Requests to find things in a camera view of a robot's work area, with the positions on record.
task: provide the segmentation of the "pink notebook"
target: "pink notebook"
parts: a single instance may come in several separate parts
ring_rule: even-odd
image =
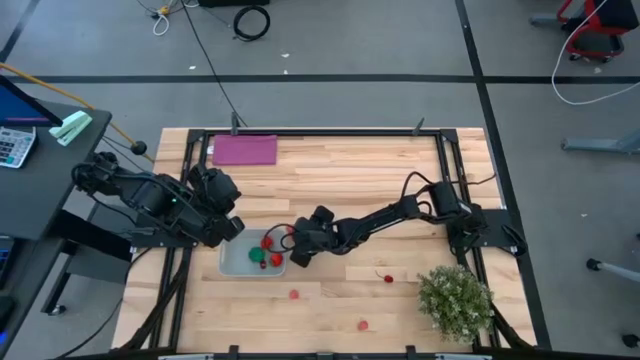
[[[276,135],[216,135],[213,137],[214,165],[275,165]]]

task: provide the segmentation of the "monitor screen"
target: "monitor screen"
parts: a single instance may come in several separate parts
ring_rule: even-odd
[[[0,126],[57,126],[60,120],[35,99],[0,77]]]

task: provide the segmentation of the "potted plant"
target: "potted plant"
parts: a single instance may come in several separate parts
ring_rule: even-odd
[[[464,267],[438,266],[420,279],[419,311],[433,319],[443,340],[470,344],[491,325],[493,294]]]

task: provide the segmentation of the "gray tray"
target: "gray tray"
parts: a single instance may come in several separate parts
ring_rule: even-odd
[[[273,277],[284,274],[287,267],[287,257],[283,254],[282,265],[273,267],[269,265],[269,256],[267,252],[266,261],[267,268],[260,269],[260,264],[254,263],[249,259],[249,250],[252,247],[260,246],[267,229],[245,229],[235,239],[223,241],[220,246],[220,261],[218,262],[218,270],[222,275],[233,277]],[[284,236],[283,229],[275,229],[270,236],[273,239],[273,249],[282,250],[280,246],[280,238]]]

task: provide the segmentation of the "red chair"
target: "red chair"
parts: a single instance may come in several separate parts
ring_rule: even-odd
[[[566,0],[556,14],[557,21],[562,24],[562,30],[570,34],[602,6],[587,23],[571,35],[566,46],[566,50],[571,54],[569,60],[585,56],[609,62],[622,54],[624,45],[621,35],[638,27],[638,17],[631,0],[585,0],[576,15],[570,18],[563,16],[572,2],[573,0]],[[534,16],[531,23],[535,25],[547,20],[544,16]]]

